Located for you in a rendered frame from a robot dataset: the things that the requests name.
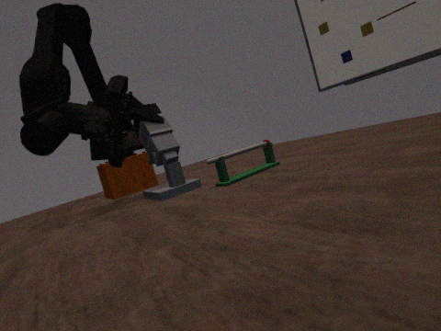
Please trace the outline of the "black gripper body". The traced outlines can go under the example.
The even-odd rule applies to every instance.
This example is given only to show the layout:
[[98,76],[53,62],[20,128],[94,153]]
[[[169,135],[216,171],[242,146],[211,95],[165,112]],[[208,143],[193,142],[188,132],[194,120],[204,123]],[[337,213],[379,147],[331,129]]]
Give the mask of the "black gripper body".
[[[110,117],[112,121],[107,126],[108,138],[112,140],[111,150],[109,150],[110,159],[108,162],[114,167],[122,167],[123,164],[123,147],[127,137],[122,136],[121,115],[128,98],[128,77],[123,75],[115,75],[111,77],[107,83],[104,92],[105,107],[96,107],[94,102],[88,101],[87,105],[79,105],[74,116],[74,129],[76,134],[81,134],[82,140],[85,138],[85,125],[83,118],[88,117]],[[118,119],[118,122],[117,122]]]

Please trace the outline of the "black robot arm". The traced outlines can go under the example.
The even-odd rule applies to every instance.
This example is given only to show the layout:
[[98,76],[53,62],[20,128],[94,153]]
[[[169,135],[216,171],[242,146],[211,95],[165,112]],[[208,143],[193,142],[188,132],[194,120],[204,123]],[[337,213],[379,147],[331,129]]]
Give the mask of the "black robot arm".
[[[24,124],[20,137],[29,152],[47,156],[69,133],[76,133],[74,116],[81,105],[68,102],[71,77],[62,64],[63,43],[73,51],[96,107],[105,107],[107,84],[90,46],[92,29],[82,6],[55,3],[40,8],[37,17],[35,47],[19,76],[24,113],[20,117]],[[111,121],[112,118],[101,116],[83,118],[84,135],[90,139],[91,160],[110,159],[112,140],[108,138],[107,126]]]

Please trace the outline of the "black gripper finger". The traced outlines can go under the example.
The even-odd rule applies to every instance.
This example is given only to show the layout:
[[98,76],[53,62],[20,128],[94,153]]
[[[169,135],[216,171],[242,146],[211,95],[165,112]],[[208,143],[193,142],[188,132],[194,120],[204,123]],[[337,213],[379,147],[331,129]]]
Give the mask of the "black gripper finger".
[[123,147],[123,159],[132,151],[143,149],[143,145],[134,131],[129,131],[126,142]]
[[164,119],[161,116],[144,106],[139,99],[137,100],[132,95],[132,92],[129,92],[122,111],[122,123],[131,120],[145,121],[150,123],[164,123]]

